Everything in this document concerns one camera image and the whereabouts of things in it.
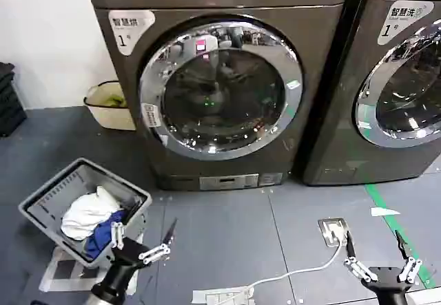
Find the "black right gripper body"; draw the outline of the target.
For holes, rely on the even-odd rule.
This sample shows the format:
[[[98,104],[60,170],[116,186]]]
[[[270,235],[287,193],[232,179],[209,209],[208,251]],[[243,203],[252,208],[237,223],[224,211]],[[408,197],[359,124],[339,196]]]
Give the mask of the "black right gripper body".
[[[361,279],[361,284],[376,295],[379,305],[408,305],[406,292],[413,286],[402,269],[397,267],[370,267],[368,279]]]

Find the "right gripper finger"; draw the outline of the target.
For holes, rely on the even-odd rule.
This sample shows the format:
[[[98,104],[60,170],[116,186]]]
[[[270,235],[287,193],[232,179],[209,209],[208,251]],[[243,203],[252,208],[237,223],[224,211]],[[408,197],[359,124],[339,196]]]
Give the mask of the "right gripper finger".
[[[398,275],[398,281],[413,284],[422,267],[422,260],[416,259],[413,256],[411,247],[403,238],[399,230],[395,230],[395,235],[398,241],[398,248],[405,260],[405,265],[403,266],[401,273]]]
[[[347,241],[347,258],[344,260],[344,265],[359,280],[363,280],[365,282],[377,282],[378,276],[367,266],[365,266],[361,261],[357,260],[351,233],[348,231],[346,232],[345,236]]]

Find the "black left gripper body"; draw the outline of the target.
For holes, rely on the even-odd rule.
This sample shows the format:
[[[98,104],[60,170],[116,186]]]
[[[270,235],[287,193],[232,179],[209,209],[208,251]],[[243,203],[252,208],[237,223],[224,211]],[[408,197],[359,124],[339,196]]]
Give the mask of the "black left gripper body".
[[[130,280],[135,272],[145,267],[139,255],[149,250],[144,244],[124,238],[122,249],[112,249],[114,260],[103,280],[97,284],[97,297],[102,301],[125,301]]]

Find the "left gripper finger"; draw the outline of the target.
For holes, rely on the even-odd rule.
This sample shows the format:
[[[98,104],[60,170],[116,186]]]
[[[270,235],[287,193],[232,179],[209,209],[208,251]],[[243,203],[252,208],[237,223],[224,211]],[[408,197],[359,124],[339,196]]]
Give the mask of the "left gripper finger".
[[[117,211],[111,215],[110,219],[110,235],[111,235],[111,247],[113,249],[123,249],[125,225],[123,223],[124,212]]]
[[[158,260],[164,260],[171,252],[172,243],[175,238],[175,229],[178,219],[175,218],[169,229],[167,230],[163,241],[160,245],[139,254],[139,260],[144,264],[152,264]]]

